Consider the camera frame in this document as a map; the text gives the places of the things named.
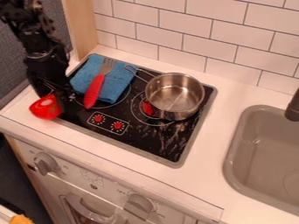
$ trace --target faucet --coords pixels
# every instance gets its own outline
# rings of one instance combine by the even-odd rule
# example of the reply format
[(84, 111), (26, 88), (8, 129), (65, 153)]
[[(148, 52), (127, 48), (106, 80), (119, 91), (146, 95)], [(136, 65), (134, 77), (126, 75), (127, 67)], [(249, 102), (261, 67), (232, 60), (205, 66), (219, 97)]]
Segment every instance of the faucet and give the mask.
[(289, 103), (285, 113), (285, 117), (292, 122), (299, 122), (299, 88)]

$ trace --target wooden panel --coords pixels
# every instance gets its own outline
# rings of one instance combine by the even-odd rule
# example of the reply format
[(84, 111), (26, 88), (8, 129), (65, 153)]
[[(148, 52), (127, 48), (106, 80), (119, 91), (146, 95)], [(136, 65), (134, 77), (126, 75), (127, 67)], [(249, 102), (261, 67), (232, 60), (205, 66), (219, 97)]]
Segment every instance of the wooden panel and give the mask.
[(83, 60), (98, 44), (93, 0), (63, 0), (62, 3), (77, 60)]

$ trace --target tile backsplash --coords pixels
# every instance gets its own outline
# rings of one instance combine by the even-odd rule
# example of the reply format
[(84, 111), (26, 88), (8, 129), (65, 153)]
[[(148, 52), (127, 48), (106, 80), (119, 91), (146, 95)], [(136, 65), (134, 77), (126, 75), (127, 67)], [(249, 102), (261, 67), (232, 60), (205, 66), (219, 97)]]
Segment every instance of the tile backsplash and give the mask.
[(99, 43), (292, 95), (299, 0), (94, 0)]

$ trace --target spatula handle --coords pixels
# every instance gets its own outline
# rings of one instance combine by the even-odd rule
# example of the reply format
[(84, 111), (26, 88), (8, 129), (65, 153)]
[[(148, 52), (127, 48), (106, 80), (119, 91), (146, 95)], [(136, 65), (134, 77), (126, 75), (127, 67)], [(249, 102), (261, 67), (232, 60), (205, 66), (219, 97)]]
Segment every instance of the spatula handle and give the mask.
[(89, 85), (88, 90), (84, 95), (84, 107), (90, 109), (93, 107), (101, 92), (101, 87), (105, 81), (104, 74), (98, 74), (94, 77), (92, 83)]

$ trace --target red object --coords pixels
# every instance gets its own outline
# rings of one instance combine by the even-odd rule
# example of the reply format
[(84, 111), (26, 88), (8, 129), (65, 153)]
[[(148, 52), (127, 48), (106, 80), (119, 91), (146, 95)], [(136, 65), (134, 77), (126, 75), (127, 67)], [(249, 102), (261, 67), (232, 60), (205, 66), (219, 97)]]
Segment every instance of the red object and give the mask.
[(113, 127), (115, 128), (115, 130), (119, 130), (122, 128), (122, 123), (121, 122), (115, 122), (115, 124), (113, 125)]
[(99, 93), (101, 92), (101, 86), (105, 81), (104, 74), (98, 74), (94, 77), (92, 83), (89, 85), (88, 90), (84, 95), (84, 107), (90, 109), (96, 103)]
[(49, 94), (35, 101), (29, 110), (38, 118), (52, 120), (61, 114), (54, 94)]
[(148, 100), (143, 101), (143, 112), (147, 116), (157, 117), (154, 109), (152, 108), (152, 106), (150, 105), (150, 102)]
[(94, 120), (97, 123), (100, 123), (103, 119), (104, 119), (104, 117), (102, 115), (97, 115), (97, 116), (94, 117)]

